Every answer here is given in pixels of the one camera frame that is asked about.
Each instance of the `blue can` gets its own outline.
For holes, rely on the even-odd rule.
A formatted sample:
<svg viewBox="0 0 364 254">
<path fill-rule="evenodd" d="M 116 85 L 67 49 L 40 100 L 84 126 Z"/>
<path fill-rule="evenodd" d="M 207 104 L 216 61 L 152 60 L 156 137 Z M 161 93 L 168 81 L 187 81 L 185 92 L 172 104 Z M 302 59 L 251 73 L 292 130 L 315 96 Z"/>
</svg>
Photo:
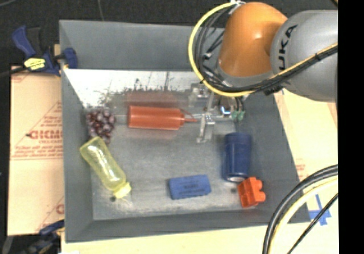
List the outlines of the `blue can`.
<svg viewBox="0 0 364 254">
<path fill-rule="evenodd" d="M 231 182 L 242 182 L 249 176 L 251 135 L 240 132 L 227 134 L 224 147 L 223 178 Z"/>
</svg>

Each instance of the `cardboard box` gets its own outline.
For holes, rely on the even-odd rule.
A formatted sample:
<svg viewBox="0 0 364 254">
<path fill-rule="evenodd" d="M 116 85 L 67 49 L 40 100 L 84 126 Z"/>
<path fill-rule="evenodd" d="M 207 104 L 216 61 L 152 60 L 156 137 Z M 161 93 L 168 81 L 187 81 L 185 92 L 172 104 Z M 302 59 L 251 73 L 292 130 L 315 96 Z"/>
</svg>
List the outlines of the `cardboard box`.
<svg viewBox="0 0 364 254">
<path fill-rule="evenodd" d="M 8 235 L 35 234 L 64 217 L 61 79 L 11 78 Z"/>
</svg>

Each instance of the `bottle cap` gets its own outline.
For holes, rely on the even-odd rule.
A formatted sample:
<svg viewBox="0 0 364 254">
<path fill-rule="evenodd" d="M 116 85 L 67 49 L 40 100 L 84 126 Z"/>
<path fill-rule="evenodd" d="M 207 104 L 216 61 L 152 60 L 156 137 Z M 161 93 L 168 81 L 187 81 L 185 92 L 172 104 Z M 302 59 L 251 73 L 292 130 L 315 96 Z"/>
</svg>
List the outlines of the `bottle cap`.
<svg viewBox="0 0 364 254">
<path fill-rule="evenodd" d="M 120 189 L 114 191 L 114 196 L 116 198 L 123 198 L 130 191 L 131 191 L 131 186 L 130 186 L 129 182 L 127 182 L 127 183 L 125 183 L 125 185 L 123 187 L 121 187 Z"/>
</svg>

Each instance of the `kuka logo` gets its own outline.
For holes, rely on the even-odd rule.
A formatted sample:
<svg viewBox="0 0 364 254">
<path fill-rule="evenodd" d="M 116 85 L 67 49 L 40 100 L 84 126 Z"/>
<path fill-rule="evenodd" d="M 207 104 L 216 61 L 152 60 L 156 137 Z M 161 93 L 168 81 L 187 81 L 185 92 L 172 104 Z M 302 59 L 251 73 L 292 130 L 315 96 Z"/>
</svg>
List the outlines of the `kuka logo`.
<svg viewBox="0 0 364 254">
<path fill-rule="evenodd" d="M 286 35 L 286 40 L 284 41 L 284 39 L 281 40 L 280 42 L 280 50 L 278 51 L 278 60 L 281 61 L 281 65 L 279 66 L 280 70 L 285 70 L 286 69 L 286 46 L 289 42 L 289 39 L 291 37 L 291 33 L 292 31 L 297 27 L 298 25 L 294 25 L 292 27 L 289 27 L 286 32 L 284 33 Z"/>
<path fill-rule="evenodd" d="M 62 130 L 35 130 L 27 134 L 31 139 L 61 139 L 63 137 Z"/>
</svg>

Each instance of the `yellow bottle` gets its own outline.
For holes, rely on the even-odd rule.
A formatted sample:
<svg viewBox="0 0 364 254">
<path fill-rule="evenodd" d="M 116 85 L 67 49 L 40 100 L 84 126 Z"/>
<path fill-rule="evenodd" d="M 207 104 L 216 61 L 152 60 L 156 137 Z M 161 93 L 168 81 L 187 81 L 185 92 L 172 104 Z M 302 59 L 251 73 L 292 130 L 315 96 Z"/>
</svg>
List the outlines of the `yellow bottle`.
<svg viewBox="0 0 364 254">
<path fill-rule="evenodd" d="M 116 198 L 122 198 L 131 191 L 124 171 L 112 157 L 107 145 L 100 137 L 95 137 L 81 146 L 82 157 L 95 170 L 105 187 Z"/>
</svg>

